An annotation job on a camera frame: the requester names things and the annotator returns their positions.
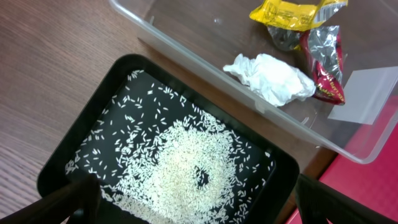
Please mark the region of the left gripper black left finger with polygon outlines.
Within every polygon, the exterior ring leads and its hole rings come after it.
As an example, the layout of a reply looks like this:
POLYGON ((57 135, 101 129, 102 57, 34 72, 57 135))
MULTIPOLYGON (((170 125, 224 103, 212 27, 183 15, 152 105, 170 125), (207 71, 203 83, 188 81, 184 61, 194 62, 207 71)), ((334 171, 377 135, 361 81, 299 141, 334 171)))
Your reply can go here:
POLYGON ((1 219, 1 224, 94 223, 101 200, 100 182, 90 174, 1 219))

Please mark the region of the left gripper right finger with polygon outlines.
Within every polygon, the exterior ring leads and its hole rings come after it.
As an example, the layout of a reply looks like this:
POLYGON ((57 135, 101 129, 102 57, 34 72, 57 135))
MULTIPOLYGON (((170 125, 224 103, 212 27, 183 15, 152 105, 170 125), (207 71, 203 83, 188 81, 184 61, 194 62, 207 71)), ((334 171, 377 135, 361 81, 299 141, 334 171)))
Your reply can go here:
POLYGON ((302 223, 395 224, 394 220, 303 174, 298 175, 295 201, 302 223))

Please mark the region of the white rice grains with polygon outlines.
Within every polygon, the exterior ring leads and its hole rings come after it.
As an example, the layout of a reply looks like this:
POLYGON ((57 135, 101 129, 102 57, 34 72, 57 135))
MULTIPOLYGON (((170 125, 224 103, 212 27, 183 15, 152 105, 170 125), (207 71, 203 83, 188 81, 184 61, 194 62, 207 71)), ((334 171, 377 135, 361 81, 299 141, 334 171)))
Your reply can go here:
POLYGON ((242 223, 276 163, 248 138, 143 70, 113 95, 65 164, 148 223, 242 223))

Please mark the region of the red silver foil wrapper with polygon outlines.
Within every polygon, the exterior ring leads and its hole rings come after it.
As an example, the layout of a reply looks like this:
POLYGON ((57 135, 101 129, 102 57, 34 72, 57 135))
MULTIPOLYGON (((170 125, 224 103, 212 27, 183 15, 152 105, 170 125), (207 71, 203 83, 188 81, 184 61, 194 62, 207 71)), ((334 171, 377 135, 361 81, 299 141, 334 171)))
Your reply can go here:
POLYGON ((340 27, 321 26, 307 30, 300 36, 300 46, 315 83, 313 97, 334 105, 344 105, 340 27))

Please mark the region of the yellow foil wrapper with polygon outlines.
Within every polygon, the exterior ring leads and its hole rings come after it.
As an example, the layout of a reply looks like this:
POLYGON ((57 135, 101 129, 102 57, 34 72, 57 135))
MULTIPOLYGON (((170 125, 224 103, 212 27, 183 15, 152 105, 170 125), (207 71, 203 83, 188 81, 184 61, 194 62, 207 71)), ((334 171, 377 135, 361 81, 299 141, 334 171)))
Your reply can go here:
POLYGON ((265 0, 249 18, 266 25, 277 48, 290 51, 298 49, 302 33, 320 27, 347 5, 347 0, 322 0, 317 5, 265 0))

